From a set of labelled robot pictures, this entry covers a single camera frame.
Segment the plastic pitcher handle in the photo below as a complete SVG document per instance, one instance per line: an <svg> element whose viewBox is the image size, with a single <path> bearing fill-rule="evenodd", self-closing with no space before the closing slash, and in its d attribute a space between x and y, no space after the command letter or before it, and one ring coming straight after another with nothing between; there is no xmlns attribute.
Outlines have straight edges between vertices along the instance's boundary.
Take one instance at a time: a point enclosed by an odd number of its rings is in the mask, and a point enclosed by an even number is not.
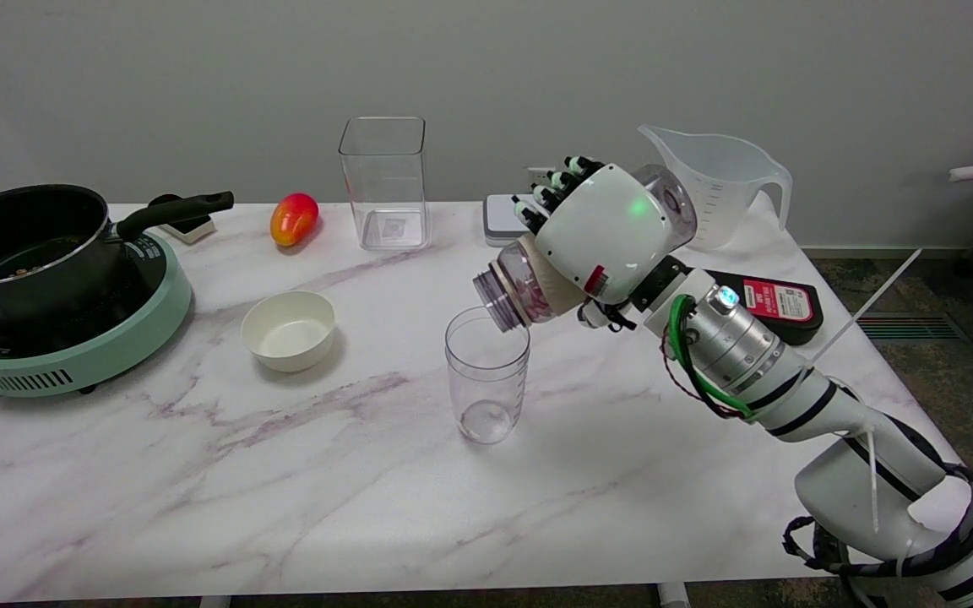
<svg viewBox="0 0 973 608"><path fill-rule="evenodd" d="M794 181L791 180L791 173L787 173L786 176L768 176L760 182L757 189L762 189L764 186L769 184L775 184L780 186L780 230L787 230L787 215L791 212L791 185Z"/></svg>

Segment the marble table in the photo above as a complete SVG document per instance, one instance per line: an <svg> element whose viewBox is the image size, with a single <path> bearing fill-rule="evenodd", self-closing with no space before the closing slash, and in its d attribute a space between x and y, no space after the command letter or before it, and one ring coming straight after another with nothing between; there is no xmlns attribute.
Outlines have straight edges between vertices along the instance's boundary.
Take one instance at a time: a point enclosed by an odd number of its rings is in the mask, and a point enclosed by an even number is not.
<svg viewBox="0 0 973 608"><path fill-rule="evenodd" d="M513 435L460 438L443 331L497 254L478 204L432 204L432 246L405 253L359 249L347 205L281 251L270 211L241 204L177 243L193 311L139 368L88 396L0 397L0 601L816 574L780 535L803 513L792 477L831 439L786 445L715 418L671 384L648 332L535 327ZM826 323L808 354L848 319L767 200L729 246L678 257L817 285ZM324 293L340 328L294 376L239 339L248 308L287 289ZM819 365L956 459L861 330ZM967 496L946 481L916 516L949 529Z"/></svg>

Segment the mint green induction cooker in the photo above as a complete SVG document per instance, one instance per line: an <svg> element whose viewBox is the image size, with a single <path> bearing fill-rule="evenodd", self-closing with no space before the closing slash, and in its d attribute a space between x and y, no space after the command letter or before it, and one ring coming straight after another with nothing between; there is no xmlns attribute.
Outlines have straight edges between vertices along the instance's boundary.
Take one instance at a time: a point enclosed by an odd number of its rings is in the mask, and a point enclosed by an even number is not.
<svg viewBox="0 0 973 608"><path fill-rule="evenodd" d="M53 322L0 328L0 395L88 393L172 338L193 297L186 274L149 232L125 247L113 288L99 301Z"/></svg>

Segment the clear square container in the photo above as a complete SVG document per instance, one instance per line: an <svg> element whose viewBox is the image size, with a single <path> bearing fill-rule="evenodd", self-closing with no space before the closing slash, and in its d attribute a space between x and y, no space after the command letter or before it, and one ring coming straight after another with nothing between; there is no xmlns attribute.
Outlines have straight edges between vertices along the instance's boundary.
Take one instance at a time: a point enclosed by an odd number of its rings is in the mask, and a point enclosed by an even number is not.
<svg viewBox="0 0 973 608"><path fill-rule="evenodd" d="M422 188L426 121L417 117L352 118L340 138L340 163L363 249L410 250L430 243Z"/></svg>

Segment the green light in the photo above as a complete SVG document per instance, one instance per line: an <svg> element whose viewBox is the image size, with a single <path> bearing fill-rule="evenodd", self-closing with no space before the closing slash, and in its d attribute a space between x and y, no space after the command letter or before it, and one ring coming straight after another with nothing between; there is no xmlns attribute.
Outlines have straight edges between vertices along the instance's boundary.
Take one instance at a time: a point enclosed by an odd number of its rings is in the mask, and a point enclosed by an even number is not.
<svg viewBox="0 0 973 608"><path fill-rule="evenodd" d="M645 215L651 209L652 205L648 203L648 199L638 198L629 205L629 215L632 215L634 218L640 218L641 215Z"/></svg>

